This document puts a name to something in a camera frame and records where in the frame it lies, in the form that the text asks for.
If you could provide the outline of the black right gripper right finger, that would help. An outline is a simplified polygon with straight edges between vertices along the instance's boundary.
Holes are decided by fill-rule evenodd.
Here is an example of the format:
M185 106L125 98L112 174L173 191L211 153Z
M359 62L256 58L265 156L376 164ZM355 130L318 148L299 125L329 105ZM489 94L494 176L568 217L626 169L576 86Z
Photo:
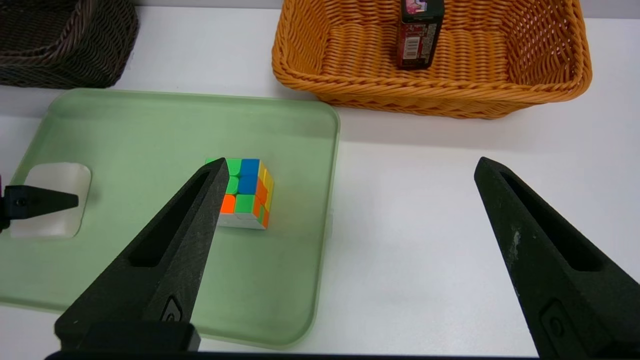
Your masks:
M474 181L539 357L637 360L639 283L507 166Z

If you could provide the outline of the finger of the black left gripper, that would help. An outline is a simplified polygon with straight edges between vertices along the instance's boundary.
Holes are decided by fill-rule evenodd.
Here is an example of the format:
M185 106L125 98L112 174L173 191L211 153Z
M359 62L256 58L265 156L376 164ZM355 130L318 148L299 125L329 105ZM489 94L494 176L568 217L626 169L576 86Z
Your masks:
M77 194L43 187L7 186L1 197L1 219L25 220L76 208L78 205Z

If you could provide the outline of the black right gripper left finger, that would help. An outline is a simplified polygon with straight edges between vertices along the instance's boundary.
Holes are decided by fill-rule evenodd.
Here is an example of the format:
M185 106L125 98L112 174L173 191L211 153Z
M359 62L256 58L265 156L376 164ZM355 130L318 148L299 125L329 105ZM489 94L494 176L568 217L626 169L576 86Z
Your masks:
M57 319L63 351L194 351L190 320L227 185L224 158L179 189Z

